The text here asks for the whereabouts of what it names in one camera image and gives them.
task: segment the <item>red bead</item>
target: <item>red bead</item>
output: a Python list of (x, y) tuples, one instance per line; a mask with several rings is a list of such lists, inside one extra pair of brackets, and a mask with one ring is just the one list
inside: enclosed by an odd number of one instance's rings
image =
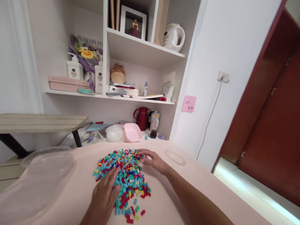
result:
[(133, 219), (128, 219), (127, 218), (127, 223), (133, 224), (134, 220)]

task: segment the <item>bench leg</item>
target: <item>bench leg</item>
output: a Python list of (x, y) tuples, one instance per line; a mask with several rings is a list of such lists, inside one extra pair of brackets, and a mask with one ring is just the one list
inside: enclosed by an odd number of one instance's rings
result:
[(80, 141), (80, 137), (79, 137), (79, 134), (78, 134), (78, 130), (75, 130), (72, 133), (73, 133), (73, 136), (74, 136), (74, 139), (75, 139), (77, 147), (78, 148), (82, 147), (82, 144), (81, 144), (81, 141)]
[(31, 152), (27, 152), (19, 142), (13, 138), (10, 134), (0, 134), (0, 140), (6, 144), (19, 158), (28, 156)]

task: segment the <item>picture frame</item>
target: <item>picture frame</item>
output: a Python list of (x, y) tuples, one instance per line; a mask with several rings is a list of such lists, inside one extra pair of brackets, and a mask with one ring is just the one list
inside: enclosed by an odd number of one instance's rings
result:
[(147, 14), (122, 5), (120, 32), (146, 40)]

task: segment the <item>hand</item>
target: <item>hand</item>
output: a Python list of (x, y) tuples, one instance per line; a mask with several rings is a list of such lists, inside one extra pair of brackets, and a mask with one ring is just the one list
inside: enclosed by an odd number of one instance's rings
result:
[(117, 185), (113, 190), (120, 167), (113, 168), (94, 188), (92, 202), (80, 225), (105, 225), (113, 211), (114, 204), (120, 192)]
[(166, 175), (169, 170), (169, 165), (166, 164), (155, 152), (150, 151), (149, 149), (138, 149), (138, 155), (147, 155), (151, 159), (143, 158), (142, 163), (145, 165), (153, 166), (157, 171), (162, 175)]

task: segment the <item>brown liquid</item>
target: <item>brown liquid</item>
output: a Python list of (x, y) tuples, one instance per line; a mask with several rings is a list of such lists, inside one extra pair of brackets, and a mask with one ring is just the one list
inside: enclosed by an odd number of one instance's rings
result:
[(156, 138), (157, 136), (157, 131), (156, 130), (152, 130), (151, 133), (150, 133), (150, 137), (151, 138)]

